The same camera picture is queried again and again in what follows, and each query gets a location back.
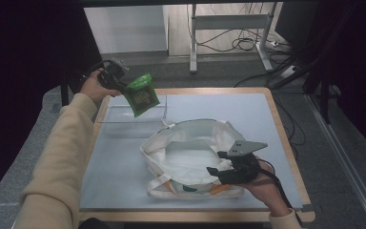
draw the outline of sleeve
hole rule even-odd
[[[20,198],[14,228],[77,228],[82,177],[97,109],[84,94],[63,107]]]
[[[301,226],[296,220],[294,209],[291,209],[290,215],[287,215],[285,217],[269,216],[269,219],[274,229],[301,229]]]

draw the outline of gray floor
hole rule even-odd
[[[202,56],[199,59],[197,74],[189,73],[187,57],[169,58],[159,54],[156,58],[145,58],[145,55],[139,55],[136,58],[132,56],[130,59],[126,58],[126,62],[131,67],[125,76],[126,81],[143,73],[151,73],[157,88],[232,87],[239,80],[263,73],[260,60],[250,54]],[[266,80],[266,76],[255,77],[243,86],[264,86]],[[318,125],[305,95],[300,90],[302,82],[303,79],[300,78],[281,90],[274,91],[274,97],[288,135],[293,131],[293,124],[295,122],[298,124],[295,125],[295,134],[290,141],[293,143],[304,141],[303,144],[295,146],[297,152],[295,156],[316,212],[316,220],[304,226],[366,228],[366,212]],[[17,204],[19,194],[31,178],[35,161],[39,158],[44,142],[58,116],[60,103],[58,88],[45,94],[43,109],[28,140],[0,183],[0,228],[11,228],[15,221],[19,209]],[[331,100],[329,111],[333,129],[366,184],[366,139],[337,107],[335,99]],[[110,226],[137,227],[122,222],[111,223]],[[159,225],[140,225],[140,228],[144,227],[159,228]]]

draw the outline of person's left hand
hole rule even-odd
[[[89,77],[86,79],[80,91],[81,94],[87,95],[93,102],[99,102],[106,95],[111,96],[121,95],[121,93],[118,90],[109,90],[102,87],[99,80],[97,80],[97,76],[100,74],[100,71],[102,70],[103,69],[99,69],[91,73]]]

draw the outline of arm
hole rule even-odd
[[[97,81],[98,72],[85,82],[80,94],[61,109],[31,182],[22,193],[15,228],[77,228],[79,196],[92,141],[93,102],[117,95]]]
[[[262,169],[272,172],[272,168],[263,161],[259,161]],[[246,188],[255,198],[262,201],[270,210],[269,219],[274,229],[301,228],[295,217],[295,211],[289,209],[275,187],[271,178],[259,174],[251,183],[240,184]]]

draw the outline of hand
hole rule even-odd
[[[93,102],[99,102],[106,95],[121,95],[118,90],[105,89],[100,85],[99,80],[97,80],[97,76],[100,74],[100,71],[103,71],[103,69],[96,70],[89,75],[83,84],[80,93],[87,95]]]
[[[270,173],[273,172],[273,168],[265,162],[259,160],[259,164],[262,169]],[[291,213],[270,177],[258,174],[257,178],[252,182],[238,184],[237,186],[249,190],[255,198],[266,204],[272,212],[273,217],[284,217]]]

